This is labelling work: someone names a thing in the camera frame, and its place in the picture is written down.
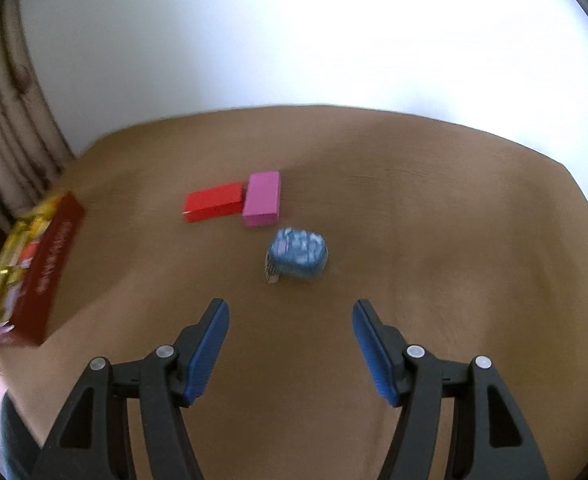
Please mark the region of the red wooden block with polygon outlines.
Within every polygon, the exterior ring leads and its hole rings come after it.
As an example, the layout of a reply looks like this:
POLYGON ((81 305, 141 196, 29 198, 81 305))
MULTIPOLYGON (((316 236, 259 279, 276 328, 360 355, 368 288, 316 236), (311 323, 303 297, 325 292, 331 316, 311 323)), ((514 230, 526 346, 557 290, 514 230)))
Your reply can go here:
POLYGON ((240 214, 244 208, 245 184, 232 182, 187 194, 183 217, 187 222, 240 214))

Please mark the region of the person's blue jeans leg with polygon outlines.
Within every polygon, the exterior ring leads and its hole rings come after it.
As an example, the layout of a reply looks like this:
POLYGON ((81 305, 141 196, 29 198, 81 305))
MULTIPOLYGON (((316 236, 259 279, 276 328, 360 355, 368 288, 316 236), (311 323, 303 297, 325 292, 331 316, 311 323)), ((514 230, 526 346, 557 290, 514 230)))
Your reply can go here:
POLYGON ((1 403, 1 441, 5 478, 30 480, 41 449, 7 393, 1 403))

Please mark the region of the red gold tin box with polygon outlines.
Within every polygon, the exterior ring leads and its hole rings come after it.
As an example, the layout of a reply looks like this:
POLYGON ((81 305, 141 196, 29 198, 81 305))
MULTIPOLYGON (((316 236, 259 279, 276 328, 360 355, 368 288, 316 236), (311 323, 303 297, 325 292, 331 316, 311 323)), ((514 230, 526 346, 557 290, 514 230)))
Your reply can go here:
POLYGON ((71 192, 19 218, 0 252, 0 346, 39 346, 85 211, 71 192))

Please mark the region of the pink wooden block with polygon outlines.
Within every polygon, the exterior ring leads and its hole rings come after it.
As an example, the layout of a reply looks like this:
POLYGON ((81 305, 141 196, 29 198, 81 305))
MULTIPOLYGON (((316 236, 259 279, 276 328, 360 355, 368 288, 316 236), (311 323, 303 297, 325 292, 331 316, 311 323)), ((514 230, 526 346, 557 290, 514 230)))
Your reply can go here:
POLYGON ((255 172, 246 186, 242 212, 247 228, 274 226, 280 220, 281 174, 278 171, 255 172))

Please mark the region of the blue patterned keychain pouch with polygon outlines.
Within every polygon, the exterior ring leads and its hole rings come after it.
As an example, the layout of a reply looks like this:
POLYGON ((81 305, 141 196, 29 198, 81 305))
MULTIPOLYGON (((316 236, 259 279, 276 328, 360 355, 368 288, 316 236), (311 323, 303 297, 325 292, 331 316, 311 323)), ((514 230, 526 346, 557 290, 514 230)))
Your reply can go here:
POLYGON ((328 258, 329 248, 320 234, 293 228, 279 229, 266 252, 266 281, 276 283, 281 276, 314 280, 323 273, 328 258))

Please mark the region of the beige patterned curtain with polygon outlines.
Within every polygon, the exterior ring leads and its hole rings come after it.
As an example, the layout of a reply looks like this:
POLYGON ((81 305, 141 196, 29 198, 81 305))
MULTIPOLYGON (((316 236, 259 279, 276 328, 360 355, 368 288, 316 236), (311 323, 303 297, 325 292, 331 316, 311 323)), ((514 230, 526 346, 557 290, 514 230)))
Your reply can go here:
POLYGON ((0 7, 0 229, 33 206, 73 154, 45 99, 22 26, 19 0, 0 7))

